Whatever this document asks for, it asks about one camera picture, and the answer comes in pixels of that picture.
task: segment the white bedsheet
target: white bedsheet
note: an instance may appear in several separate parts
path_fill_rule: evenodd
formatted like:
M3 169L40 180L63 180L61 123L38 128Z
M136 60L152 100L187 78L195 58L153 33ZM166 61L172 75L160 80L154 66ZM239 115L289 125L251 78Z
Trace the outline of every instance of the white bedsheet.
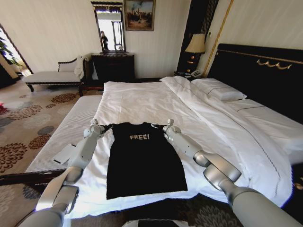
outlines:
M290 163L284 151L237 112L217 99L209 99L186 79L174 77L162 81L106 83L95 118L100 124L165 124L168 118L172 118L175 125L197 141L206 152L220 154L241 170L243 174L237 185L252 187L278 206L283 205L292 188ZM204 178L204 168L186 157L173 142L183 164L187 192L106 200L107 164L113 141L111 130L98 140L92 161L76 184L80 193L69 218L99 215L165 198L191 198L197 193L227 202L224 193L213 188Z

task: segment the picture frame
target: picture frame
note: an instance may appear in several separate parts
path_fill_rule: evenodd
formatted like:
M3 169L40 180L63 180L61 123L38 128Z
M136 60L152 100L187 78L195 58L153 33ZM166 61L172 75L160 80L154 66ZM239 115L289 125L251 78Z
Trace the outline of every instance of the picture frame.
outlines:
M125 29L153 31L156 0L124 0Z

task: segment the carpet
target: carpet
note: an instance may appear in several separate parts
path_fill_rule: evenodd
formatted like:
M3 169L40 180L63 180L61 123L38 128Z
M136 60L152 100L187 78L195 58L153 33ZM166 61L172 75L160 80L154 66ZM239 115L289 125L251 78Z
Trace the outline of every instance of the carpet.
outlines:
M97 91L84 93L100 94ZM6 108L0 109L0 175L24 172L79 97L76 87L37 85L31 93L22 81L0 89L0 103ZM287 212L297 212L298 218L301 213L297 208L303 198L302 166L296 172L296 196ZM35 208L39 196L35 190L21 184L0 186L0 225L14 227ZM129 220L149 218L185 220L196 227L242 226L228 204L201 194L191 199L166 199L96 217L74 219L72 226L121 227Z
M0 175L23 173L80 98L77 87L26 84L0 89ZM84 91L85 95L100 95ZM13 227L33 210L39 198L22 184L0 186L0 226Z

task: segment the lamp shade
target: lamp shade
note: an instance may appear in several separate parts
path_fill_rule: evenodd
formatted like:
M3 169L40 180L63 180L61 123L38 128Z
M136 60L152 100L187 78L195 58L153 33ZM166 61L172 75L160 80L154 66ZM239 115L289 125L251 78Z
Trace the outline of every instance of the lamp shade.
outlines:
M204 34L194 34L185 52L205 53L204 40Z

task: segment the black headboard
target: black headboard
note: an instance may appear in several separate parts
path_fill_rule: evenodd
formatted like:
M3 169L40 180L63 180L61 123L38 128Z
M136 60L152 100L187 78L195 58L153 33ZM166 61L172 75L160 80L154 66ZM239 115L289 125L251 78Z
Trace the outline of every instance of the black headboard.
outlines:
M219 44L208 77L303 123L303 50Z

